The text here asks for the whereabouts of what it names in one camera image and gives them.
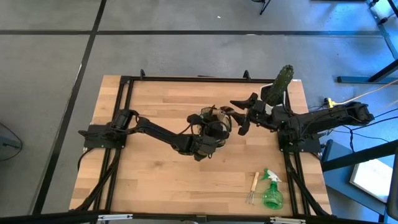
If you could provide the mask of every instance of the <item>floor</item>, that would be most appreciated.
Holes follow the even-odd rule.
[[[103,75],[138,75],[143,68],[148,76],[241,77],[247,69],[253,78],[275,78],[284,65],[291,64],[294,78],[303,81],[311,108],[320,105],[325,97],[345,101],[377,88],[378,85],[338,84],[335,80],[339,75],[370,76],[394,60],[382,36],[353,35],[357,31],[368,34],[379,31],[364,2],[278,0],[272,1],[259,16],[261,5],[249,0],[108,0],[96,27],[100,4],[101,0],[0,2],[0,122],[24,142],[18,156],[0,162],[0,217],[30,213],[77,74],[83,79],[70,122],[65,126],[65,140],[44,213],[68,209],[83,145],[77,131],[86,129],[91,120]],[[393,19],[386,25],[387,31],[393,42],[398,42],[398,28],[392,22]],[[92,41],[94,36],[90,38],[90,32],[83,32],[97,28],[294,30],[319,31],[319,35],[304,32],[209,35],[208,32],[206,35],[97,35]],[[23,30],[36,32],[23,34]],[[323,31],[336,32],[327,36]],[[346,32],[336,35],[338,31]],[[398,86],[389,86],[360,101],[369,104],[372,113],[380,114],[384,106],[396,100],[397,89]],[[397,125],[398,120],[391,120],[358,133],[391,141],[398,138]],[[329,138],[349,145],[348,134],[333,132]],[[377,139],[354,138],[356,150],[381,143]],[[2,148],[0,159],[13,153],[12,149]],[[391,156],[382,159],[390,166],[393,160]],[[338,217],[377,221],[378,215],[367,208],[332,189],[328,193],[333,214]]]

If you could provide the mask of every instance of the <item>wooden tabletop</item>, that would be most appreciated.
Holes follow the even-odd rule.
[[[104,76],[93,115],[94,124],[111,120],[119,80],[120,76]],[[212,105],[233,107],[230,100],[245,100],[252,92],[258,93],[260,86],[257,83],[137,81],[134,82],[130,109],[179,133],[187,127],[188,115]],[[292,81],[288,91],[293,111],[308,112],[301,81]],[[103,155],[104,149],[94,149],[82,160],[70,208],[79,206],[93,190],[100,175]],[[300,155],[306,186],[322,208],[331,213],[319,160],[308,153]],[[262,177],[266,167],[282,180],[278,184],[284,196],[281,210],[271,210],[262,204],[262,193],[269,188],[269,179],[259,180],[254,194],[255,205],[244,203],[255,172],[260,172]],[[300,191],[297,186],[295,189],[298,209],[302,213]],[[104,207],[106,193],[107,186],[101,208]],[[284,158],[278,148],[276,133],[251,125],[247,135],[239,136],[237,124],[233,121],[233,130],[225,146],[219,148],[211,159],[200,162],[192,156],[178,154],[169,145],[145,134],[130,135],[121,153],[111,210],[291,216]]]

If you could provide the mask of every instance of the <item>wooden handle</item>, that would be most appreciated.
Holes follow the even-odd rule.
[[[259,178],[259,174],[260,174],[259,172],[256,172],[256,174],[254,175],[253,184],[251,185],[251,191],[256,190],[257,179]]]

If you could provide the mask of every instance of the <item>wooden table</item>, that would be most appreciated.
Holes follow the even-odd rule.
[[[94,124],[111,120],[119,80],[120,76],[104,76],[93,115]],[[187,127],[188,115],[198,113],[206,106],[233,106],[230,100],[245,100],[252,92],[259,92],[260,86],[262,84],[258,83],[137,81],[134,82],[130,109],[178,133]],[[308,109],[301,81],[292,82],[288,91],[293,111],[306,113]],[[97,184],[103,155],[104,149],[94,149],[82,160],[70,208],[79,206]],[[306,186],[323,209],[330,213],[319,160],[307,153],[301,153],[301,160]],[[244,203],[254,173],[260,172],[262,177],[265,167],[283,181],[278,184],[284,196],[281,210],[271,210],[262,204],[262,193],[269,187],[269,179],[259,180],[255,205]],[[299,192],[296,186],[298,209],[302,213]],[[104,188],[101,208],[104,208],[106,193],[107,187]],[[233,121],[226,145],[218,149],[211,159],[201,162],[194,161],[192,156],[182,156],[169,145],[145,134],[131,135],[121,154],[111,211],[291,216],[284,158],[278,148],[276,133],[252,125],[247,135],[239,136],[237,124]]]

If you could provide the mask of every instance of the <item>green spray bottle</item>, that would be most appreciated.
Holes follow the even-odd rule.
[[[262,203],[271,209],[281,209],[284,206],[284,197],[278,191],[278,182],[281,182],[281,180],[273,171],[269,169],[265,168],[264,172],[265,175],[262,180],[270,178],[271,186],[264,192],[264,195],[262,196]]]

